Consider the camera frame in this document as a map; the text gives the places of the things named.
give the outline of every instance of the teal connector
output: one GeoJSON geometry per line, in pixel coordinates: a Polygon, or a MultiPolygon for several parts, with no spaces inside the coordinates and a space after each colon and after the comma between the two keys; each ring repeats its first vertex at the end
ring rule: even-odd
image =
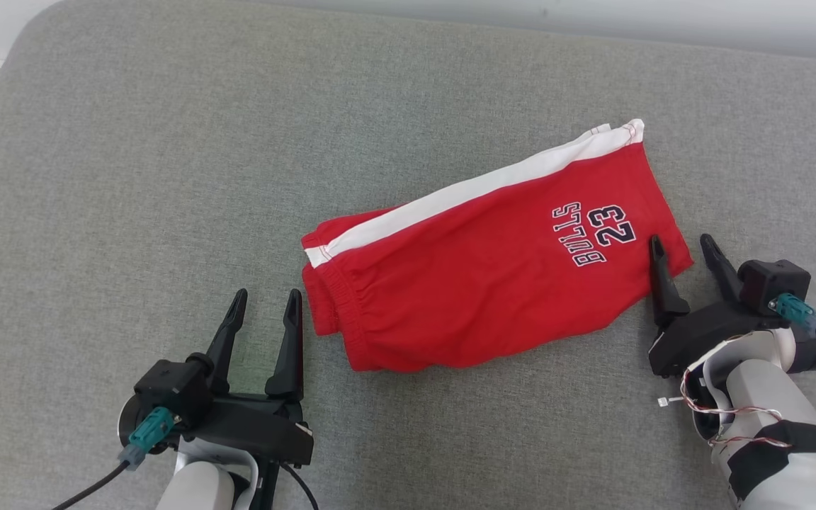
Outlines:
{"type": "Polygon", "coordinates": [[[119,454],[120,462],[127,462],[127,471],[134,471],[146,458],[147,452],[169,435],[175,426],[175,416],[165,407],[156,407],[127,437],[127,446],[119,454]]]}
{"type": "Polygon", "coordinates": [[[809,332],[815,332],[816,311],[799,297],[789,293],[780,294],[776,298],[774,309],[789,322],[794,322],[809,332]]]}

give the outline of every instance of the red shorts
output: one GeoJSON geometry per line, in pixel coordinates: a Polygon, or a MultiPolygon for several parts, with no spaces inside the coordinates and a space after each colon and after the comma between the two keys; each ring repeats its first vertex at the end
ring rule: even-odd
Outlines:
{"type": "Polygon", "coordinates": [[[608,326],[650,291],[657,234],[692,264],[644,125],[599,126],[517,164],[304,236],[317,335],[352,368],[469,367],[608,326]]]}

